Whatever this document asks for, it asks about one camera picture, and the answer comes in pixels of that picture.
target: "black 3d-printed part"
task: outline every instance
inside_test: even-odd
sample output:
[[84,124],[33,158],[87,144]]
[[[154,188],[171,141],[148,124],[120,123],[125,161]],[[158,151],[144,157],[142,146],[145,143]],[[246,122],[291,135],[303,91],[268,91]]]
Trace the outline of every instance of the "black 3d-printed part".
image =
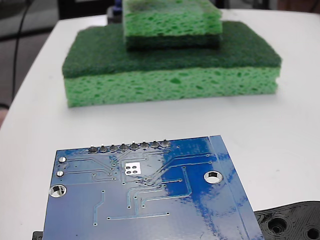
[[254,212],[265,240],[320,240],[320,201]]
[[32,240],[42,240],[43,232],[42,231],[34,231],[32,235]]

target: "screw hole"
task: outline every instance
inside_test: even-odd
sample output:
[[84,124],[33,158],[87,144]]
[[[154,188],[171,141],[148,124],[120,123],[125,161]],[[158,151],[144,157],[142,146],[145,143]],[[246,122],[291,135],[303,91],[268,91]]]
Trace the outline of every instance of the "screw hole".
[[208,171],[204,174],[203,178],[209,184],[218,184],[222,181],[223,176],[218,171]]
[[67,192],[67,188],[63,185],[54,185],[50,188],[49,194],[53,198],[60,198],[65,195]]
[[308,232],[307,232],[307,236],[312,239],[312,240],[315,240],[315,239],[319,239],[320,237],[320,233],[317,229],[315,228],[311,228]]
[[287,229],[287,223],[282,218],[276,217],[269,221],[268,228],[274,233],[274,234],[280,234],[283,233]]

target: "table surface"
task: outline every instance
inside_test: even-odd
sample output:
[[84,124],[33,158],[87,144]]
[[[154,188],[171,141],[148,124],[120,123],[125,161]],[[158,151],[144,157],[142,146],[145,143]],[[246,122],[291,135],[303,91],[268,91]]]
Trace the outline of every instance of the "table surface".
[[0,239],[42,231],[56,150],[222,135],[254,211],[320,201],[320,15],[226,10],[283,58],[274,95],[68,108],[62,64],[77,32],[106,16],[60,21],[0,130]]

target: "stacked sponges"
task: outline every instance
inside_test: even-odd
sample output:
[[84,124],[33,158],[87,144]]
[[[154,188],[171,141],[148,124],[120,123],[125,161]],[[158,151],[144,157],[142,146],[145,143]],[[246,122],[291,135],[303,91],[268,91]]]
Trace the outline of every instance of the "stacked sponges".
[[[123,25],[83,30],[72,45],[62,68],[70,107],[276,91],[280,57],[245,24],[222,23],[209,0],[123,7]],[[193,25],[181,26],[186,16]]]

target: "black cable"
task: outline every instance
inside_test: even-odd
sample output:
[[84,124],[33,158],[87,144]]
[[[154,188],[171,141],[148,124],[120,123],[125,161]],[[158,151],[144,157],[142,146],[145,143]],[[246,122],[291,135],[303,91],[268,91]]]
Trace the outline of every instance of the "black cable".
[[0,103],[0,109],[9,109],[9,106],[4,103]]
[[310,8],[310,13],[313,13],[315,10],[316,10],[316,8],[317,8],[317,6],[319,5],[319,3],[320,3],[320,0],[315,0],[314,1],[314,4],[313,4],[313,6]]
[[25,17],[27,15],[27,12],[29,10],[29,7],[31,6],[31,1],[28,0],[26,1],[26,7],[23,11],[23,15],[20,21],[20,26],[18,29],[18,33],[16,36],[16,41],[15,41],[15,47],[14,47],[14,56],[13,56],[13,73],[12,73],[12,93],[11,93],[11,98],[12,101],[15,98],[16,95],[16,72],[17,72],[17,57],[18,57],[18,48],[19,48],[19,41],[20,41],[20,36],[21,36],[21,31],[22,31],[22,27],[24,25],[24,21],[25,21]]

